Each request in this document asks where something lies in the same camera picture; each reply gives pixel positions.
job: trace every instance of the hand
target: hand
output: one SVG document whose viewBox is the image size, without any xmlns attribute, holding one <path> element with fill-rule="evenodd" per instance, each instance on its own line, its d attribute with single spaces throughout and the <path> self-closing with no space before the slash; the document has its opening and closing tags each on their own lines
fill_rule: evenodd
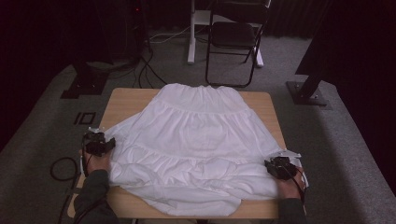
<svg viewBox="0 0 396 224">
<path fill-rule="evenodd" d="M 301 175 L 303 173 L 303 168 L 297 166 L 296 168 L 300 172 L 297 171 L 297 175 L 294 177 L 294 180 L 297 182 L 300 189 L 304 190 L 305 183 L 303 182 Z M 301 200 L 300 191 L 292 179 L 289 180 L 276 179 L 276 183 L 279 191 L 279 197 L 281 199 L 298 198 Z"/>
<path fill-rule="evenodd" d="M 88 163 L 87 164 L 88 174 L 90 174 L 95 170 L 109 171 L 111 152 L 112 150 L 104 154 L 102 157 L 97 157 L 84 151 L 85 161 Z"/>
</svg>

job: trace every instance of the white skirt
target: white skirt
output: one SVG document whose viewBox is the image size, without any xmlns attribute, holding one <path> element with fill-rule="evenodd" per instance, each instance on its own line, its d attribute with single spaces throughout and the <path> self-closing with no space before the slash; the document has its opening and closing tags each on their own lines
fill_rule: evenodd
<svg viewBox="0 0 396 224">
<path fill-rule="evenodd" d="M 282 149 L 232 88 L 167 85 L 111 137 L 110 185 L 166 214 L 222 217 L 277 196 L 263 163 Z"/>
</svg>

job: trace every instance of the white desk frame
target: white desk frame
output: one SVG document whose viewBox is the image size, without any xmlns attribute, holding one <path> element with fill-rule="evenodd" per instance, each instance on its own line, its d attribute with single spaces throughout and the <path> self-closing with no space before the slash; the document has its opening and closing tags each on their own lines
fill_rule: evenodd
<svg viewBox="0 0 396 224">
<path fill-rule="evenodd" d="M 188 64 L 195 62 L 195 25 L 209 25 L 210 11 L 208 10 L 195 10 L 195 0 L 191 0 L 191 34 L 189 46 Z M 215 17 L 215 21 L 230 21 L 223 17 Z M 257 66 L 263 67 L 262 54 L 257 53 Z"/>
</svg>

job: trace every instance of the wooden table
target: wooden table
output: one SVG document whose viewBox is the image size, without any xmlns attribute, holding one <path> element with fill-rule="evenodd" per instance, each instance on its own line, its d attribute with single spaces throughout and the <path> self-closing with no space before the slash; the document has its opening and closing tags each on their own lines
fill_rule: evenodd
<svg viewBox="0 0 396 224">
<path fill-rule="evenodd" d="M 108 101 L 101 127 L 108 129 L 117 123 L 137 114 L 145 108 L 159 90 L 152 89 L 115 89 Z M 269 132 L 273 135 L 280 147 L 286 148 L 285 142 L 277 121 L 276 112 L 271 96 L 266 92 L 240 91 L 241 96 L 250 108 L 262 119 Z M 82 175 L 77 188 L 82 188 L 85 177 Z M 75 214 L 73 196 L 69 204 L 67 214 L 73 217 Z M 166 215 L 149 206 L 142 199 L 120 187 L 112 187 L 107 194 L 107 200 L 117 217 L 123 218 L 247 218 L 266 219 L 277 218 L 277 201 L 242 201 L 239 208 L 228 217 L 175 217 Z"/>
</svg>

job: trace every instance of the person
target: person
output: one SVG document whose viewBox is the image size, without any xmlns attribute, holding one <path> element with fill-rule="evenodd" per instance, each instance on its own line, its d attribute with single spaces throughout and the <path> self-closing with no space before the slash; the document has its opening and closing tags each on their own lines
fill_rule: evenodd
<svg viewBox="0 0 396 224">
<path fill-rule="evenodd" d="M 119 223 L 117 216 L 106 201 L 109 190 L 108 172 L 110 169 L 111 151 L 102 157 L 85 153 L 88 161 L 88 177 L 85 179 L 80 194 L 74 201 L 76 209 L 74 223 L 79 224 L 116 224 Z M 301 189 L 304 188 L 302 180 L 303 169 L 298 167 L 299 172 L 294 177 Z M 279 191 L 278 224 L 305 224 L 307 223 L 304 205 L 299 189 L 290 180 L 276 179 Z"/>
</svg>

